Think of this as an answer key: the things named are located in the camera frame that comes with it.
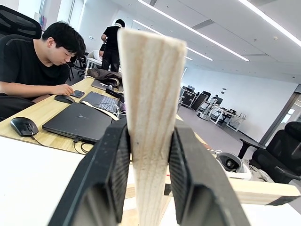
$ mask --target fluorescent light strip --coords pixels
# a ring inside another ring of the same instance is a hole
[[[142,27],[145,27],[145,28],[149,29],[149,30],[152,31],[152,32],[155,32],[156,34],[165,36],[164,34],[162,34],[162,33],[160,33],[160,32],[157,32],[156,30],[150,28],[149,26],[146,26],[145,24],[142,24],[141,22],[139,22],[139,21],[137,21],[137,20],[133,20],[133,21],[134,21],[135,23],[141,25]],[[190,51],[192,51],[192,52],[194,52],[194,53],[196,53],[196,54],[198,54],[198,55],[200,55],[200,56],[202,56],[202,57],[204,57],[204,58],[206,58],[206,59],[208,59],[208,60],[210,60],[210,61],[213,61],[213,59],[211,59],[211,58],[209,58],[209,57],[207,57],[207,56],[205,56],[205,55],[203,55],[203,54],[201,54],[201,53],[195,51],[194,49],[191,49],[191,48],[189,48],[189,47],[186,47],[186,49],[188,49],[188,50],[190,50]]]
[[[197,34],[197,35],[199,35],[199,36],[203,37],[204,39],[206,39],[206,40],[208,40],[208,41],[210,41],[210,42],[214,43],[215,45],[217,45],[217,46],[219,46],[219,47],[223,48],[224,50],[226,50],[226,51],[228,51],[228,52],[230,52],[230,53],[232,53],[232,54],[236,55],[237,57],[239,57],[239,58],[241,58],[241,59],[243,59],[243,60],[245,60],[245,61],[249,61],[247,58],[245,58],[245,57],[241,56],[240,54],[238,54],[238,53],[234,52],[233,50],[231,50],[231,49],[229,49],[229,48],[225,47],[224,45],[222,45],[222,44],[218,43],[217,41],[214,41],[213,39],[210,39],[210,38],[209,38],[209,37],[207,37],[206,35],[204,35],[204,34],[202,34],[202,33],[198,32],[198,31],[196,31],[196,30],[192,29],[192,28],[191,28],[191,27],[189,27],[188,25],[186,25],[186,24],[183,24],[181,21],[178,21],[177,19],[174,19],[174,18],[173,18],[173,17],[171,17],[170,15],[168,15],[168,14],[166,14],[166,13],[164,13],[164,12],[160,11],[159,9],[157,9],[157,8],[155,8],[155,7],[153,7],[153,6],[151,6],[150,4],[146,3],[145,1],[138,0],[138,2],[140,2],[141,4],[143,4],[143,5],[147,6],[148,8],[150,8],[150,9],[152,9],[152,10],[156,11],[157,13],[160,13],[161,15],[163,15],[163,16],[165,16],[165,17],[167,17],[168,19],[170,19],[170,20],[172,20],[172,21],[176,22],[177,24],[181,25],[182,27],[185,27],[186,29],[188,29],[188,30],[192,31],[193,33],[195,33],[195,34]]]
[[[240,1],[242,4],[247,6],[250,10],[252,10],[254,13],[256,13],[258,16],[260,16],[262,19],[264,19],[266,22],[268,22],[270,25],[275,27],[278,31],[280,31],[282,34],[284,34],[286,37],[288,37],[290,40],[292,40],[294,43],[296,43],[298,46],[301,47],[301,41],[299,39],[297,39],[295,36],[293,36],[289,31],[287,31],[284,27],[282,27],[280,24],[278,24],[272,18],[267,16],[264,12],[262,12],[256,6],[254,6],[247,0],[238,0],[238,1]]]
[[[191,59],[191,58],[190,58],[190,57],[188,57],[188,56],[185,56],[185,58],[186,58],[186,59],[189,59],[189,60],[193,60],[193,59]]]
[[[182,74],[181,80],[182,80],[182,78],[183,78],[183,76],[184,76],[186,70],[187,70],[187,67],[185,67],[185,70],[184,70],[184,72],[183,72],[183,74]]]

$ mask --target gray floor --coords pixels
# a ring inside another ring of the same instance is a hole
[[[191,109],[180,107],[178,114],[214,150],[222,150],[238,155],[242,145],[240,138],[252,142],[251,139],[240,132],[235,132],[229,127],[216,126],[211,121],[205,121],[197,117],[196,112]],[[250,147],[244,158],[251,159],[254,150],[255,148]],[[295,185],[301,191],[300,181],[293,180],[290,184]],[[301,214],[301,198],[292,201],[290,205]]]

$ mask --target light wood grain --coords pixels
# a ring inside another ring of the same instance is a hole
[[[269,205],[281,197],[298,198],[299,190],[292,185],[268,183],[261,181],[245,181],[229,178],[229,181],[243,204]],[[126,199],[135,197],[135,185],[127,185]]]
[[[121,30],[118,38],[139,226],[157,226],[185,43],[131,30]]]
[[[73,85],[74,90],[80,90],[85,92],[87,95],[89,92],[93,91],[105,96],[112,97],[111,95],[107,94],[105,91],[101,89],[97,89],[91,87],[93,79],[86,78],[75,85]],[[80,99],[73,97],[76,102],[79,102]],[[54,100],[54,96],[51,96],[25,110],[13,115],[12,117],[0,122],[0,136],[13,138],[16,140],[22,140],[25,142],[37,144],[34,140],[28,137],[20,137],[10,126],[10,120],[15,117],[26,117],[31,119],[38,127],[39,133],[35,135],[36,139],[40,141],[42,144],[61,149],[64,151],[69,152],[76,152],[73,147],[73,140],[67,137],[63,137],[60,135],[56,135],[54,133],[47,132],[42,129],[42,125],[53,118],[55,115],[60,113],[63,109],[68,107],[69,104],[62,103],[59,101]],[[76,144],[76,148],[80,151],[80,144],[81,142]],[[92,145],[85,145],[86,150],[90,150],[93,146]]]

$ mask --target man's arm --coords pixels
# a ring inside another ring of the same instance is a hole
[[[65,94],[69,96],[73,93],[73,89],[67,84],[57,86],[31,86],[0,81],[0,93],[24,98],[39,97],[45,94]]]
[[[107,43],[107,36],[105,34],[102,34],[102,40],[104,43]]]

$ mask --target mouse cable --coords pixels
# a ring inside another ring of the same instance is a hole
[[[41,145],[41,146],[43,146],[43,147],[48,147],[48,146],[46,146],[46,145],[41,144],[36,138],[34,138],[34,136],[31,136],[31,138],[32,138],[33,140],[35,140],[39,145]]]
[[[76,149],[75,144],[77,144],[78,142],[79,142],[79,138],[75,138],[75,139],[73,140],[73,147],[74,147],[74,150],[75,150],[78,154],[85,155],[85,154],[83,154],[83,153],[80,153],[80,152]]]
[[[82,143],[82,144],[80,145],[80,148],[81,148],[81,150],[82,150],[84,153],[88,154],[89,151],[87,151],[87,150],[85,150],[85,149],[83,148],[83,145],[86,145],[86,144],[87,144],[87,143]]]

